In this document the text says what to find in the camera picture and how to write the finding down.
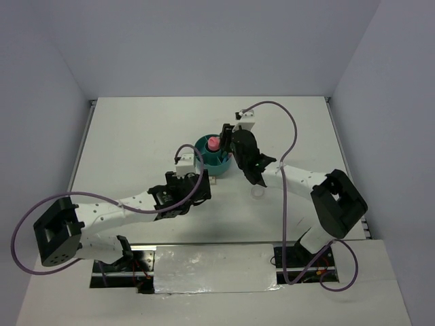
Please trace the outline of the pink capped crayon tube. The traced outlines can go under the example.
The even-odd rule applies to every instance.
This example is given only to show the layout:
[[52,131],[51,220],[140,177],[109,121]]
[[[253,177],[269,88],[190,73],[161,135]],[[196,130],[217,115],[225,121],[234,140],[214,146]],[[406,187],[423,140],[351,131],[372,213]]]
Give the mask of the pink capped crayon tube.
[[207,149],[210,152],[216,152],[220,149],[220,138],[219,137],[210,137],[207,140]]

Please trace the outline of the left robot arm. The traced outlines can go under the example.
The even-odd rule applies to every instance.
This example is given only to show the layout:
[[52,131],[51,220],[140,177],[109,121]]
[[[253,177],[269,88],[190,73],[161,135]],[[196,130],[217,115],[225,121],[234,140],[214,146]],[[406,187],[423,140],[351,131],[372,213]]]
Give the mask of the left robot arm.
[[134,259],[131,244],[114,232],[116,228],[185,215],[190,207],[211,199],[207,171],[184,177],[167,172],[165,179],[164,185],[114,203],[74,204],[68,196],[56,200],[33,225],[42,266],[76,258],[129,269]]

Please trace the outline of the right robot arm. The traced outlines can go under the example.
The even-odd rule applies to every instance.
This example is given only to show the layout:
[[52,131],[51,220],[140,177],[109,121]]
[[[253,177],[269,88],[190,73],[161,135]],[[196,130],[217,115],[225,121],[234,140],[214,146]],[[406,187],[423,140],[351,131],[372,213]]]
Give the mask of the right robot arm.
[[368,205],[342,170],[318,173],[303,170],[261,153],[249,130],[224,124],[220,149],[231,153],[252,185],[273,187],[313,203],[317,221],[294,244],[294,256],[310,266],[331,240],[343,239],[368,210]]

